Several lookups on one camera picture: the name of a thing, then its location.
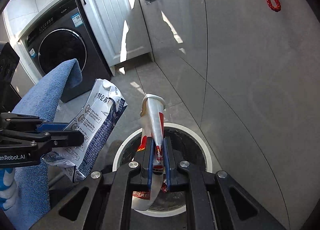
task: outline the washing machine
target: washing machine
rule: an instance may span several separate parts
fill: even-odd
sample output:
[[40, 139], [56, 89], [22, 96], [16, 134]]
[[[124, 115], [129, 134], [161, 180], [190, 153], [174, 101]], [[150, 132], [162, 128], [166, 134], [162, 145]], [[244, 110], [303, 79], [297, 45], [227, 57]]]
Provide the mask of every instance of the washing machine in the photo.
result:
[[59, 1], [31, 28], [25, 45], [42, 76], [66, 60], [76, 58], [79, 62], [82, 82], [63, 92], [63, 102], [89, 91], [97, 78], [111, 79], [80, 0]]

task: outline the blue microfiber cloth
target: blue microfiber cloth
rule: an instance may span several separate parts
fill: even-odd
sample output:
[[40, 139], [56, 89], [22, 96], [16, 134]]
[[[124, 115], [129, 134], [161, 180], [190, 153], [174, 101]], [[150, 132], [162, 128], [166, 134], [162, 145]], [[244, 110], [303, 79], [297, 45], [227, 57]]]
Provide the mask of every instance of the blue microfiber cloth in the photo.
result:
[[[12, 112], [52, 122], [64, 87], [75, 87], [81, 81], [78, 61], [67, 60], [33, 86]], [[38, 166], [16, 168], [19, 193], [15, 205], [5, 213], [17, 230], [28, 230], [50, 210], [47, 166], [42, 161]]]

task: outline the cabinet door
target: cabinet door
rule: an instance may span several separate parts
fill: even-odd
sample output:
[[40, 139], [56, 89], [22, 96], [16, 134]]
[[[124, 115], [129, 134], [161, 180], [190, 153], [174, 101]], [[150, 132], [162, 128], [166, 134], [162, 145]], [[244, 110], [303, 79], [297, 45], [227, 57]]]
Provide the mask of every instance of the cabinet door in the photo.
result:
[[139, 0], [82, 0], [82, 4], [109, 66], [151, 51]]

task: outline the blue and white glove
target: blue and white glove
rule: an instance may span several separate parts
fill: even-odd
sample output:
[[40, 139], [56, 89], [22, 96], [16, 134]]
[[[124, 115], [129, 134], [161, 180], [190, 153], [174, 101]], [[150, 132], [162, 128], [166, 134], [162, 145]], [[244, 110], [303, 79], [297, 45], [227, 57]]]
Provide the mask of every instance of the blue and white glove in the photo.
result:
[[3, 211], [12, 207], [17, 199], [18, 189], [14, 180], [16, 170], [0, 169], [0, 209]]

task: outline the washing machine door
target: washing machine door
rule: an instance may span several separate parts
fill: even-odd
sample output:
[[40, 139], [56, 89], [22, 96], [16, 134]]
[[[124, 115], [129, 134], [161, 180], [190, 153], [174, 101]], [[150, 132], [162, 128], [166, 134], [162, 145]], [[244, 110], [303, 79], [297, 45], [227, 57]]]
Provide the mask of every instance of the washing machine door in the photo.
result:
[[39, 64], [48, 74], [62, 62], [76, 58], [81, 71], [87, 61], [87, 50], [78, 33], [70, 29], [57, 29], [50, 32], [39, 47]]

